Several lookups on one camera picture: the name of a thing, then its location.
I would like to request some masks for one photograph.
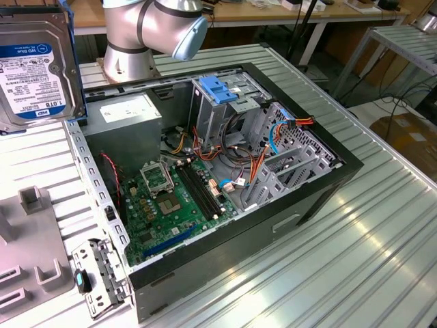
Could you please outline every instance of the motherboard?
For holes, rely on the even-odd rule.
[[[174,188],[156,192],[168,172]],[[238,213],[201,160],[158,166],[121,183],[126,195],[126,248],[129,265],[137,265],[227,221]]]

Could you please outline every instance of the slotted aluminum surface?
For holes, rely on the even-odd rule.
[[[254,63],[365,166],[310,222],[142,327],[428,326],[437,315],[436,185],[384,149],[375,135],[364,132],[270,49],[260,45],[213,49],[185,63],[156,57],[162,74],[242,62]],[[97,66],[88,64],[83,72],[85,86],[104,83]],[[1,185],[15,180],[7,190],[2,188],[1,197],[33,183],[51,186],[67,252],[96,236],[89,200],[60,124],[1,139],[0,153],[0,163],[6,162],[12,172],[0,176]],[[27,163],[20,164],[21,156]],[[37,172],[44,168],[49,171]],[[92,322],[76,289],[2,327],[38,324],[137,327],[135,311],[128,305]]]
[[[430,75],[437,74],[437,34],[408,26],[375,27],[370,36]]]

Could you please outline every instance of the wooden table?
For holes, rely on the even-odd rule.
[[[76,35],[106,33],[100,0],[75,0],[71,8],[75,13],[74,33]],[[392,20],[394,25],[400,25],[409,13],[408,10],[401,9],[399,12],[383,10],[376,14],[361,14],[341,0],[336,0],[334,5],[326,6],[323,12],[314,12],[311,15],[309,23],[317,25],[299,64],[308,64],[327,23]],[[302,22],[304,15],[305,13],[301,13],[299,23]],[[212,17],[206,16],[206,18],[211,22],[210,27],[239,27],[295,24],[297,16],[297,10],[289,11],[282,6],[274,5],[271,8],[259,9],[244,2],[219,3],[215,5],[214,22],[212,22]]]

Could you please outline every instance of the hard drive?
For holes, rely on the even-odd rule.
[[[86,115],[63,8],[0,9],[0,134]]]

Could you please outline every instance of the screw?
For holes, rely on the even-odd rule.
[[[59,72],[59,66],[58,65],[52,65],[52,66],[50,66],[50,70],[52,72]]]

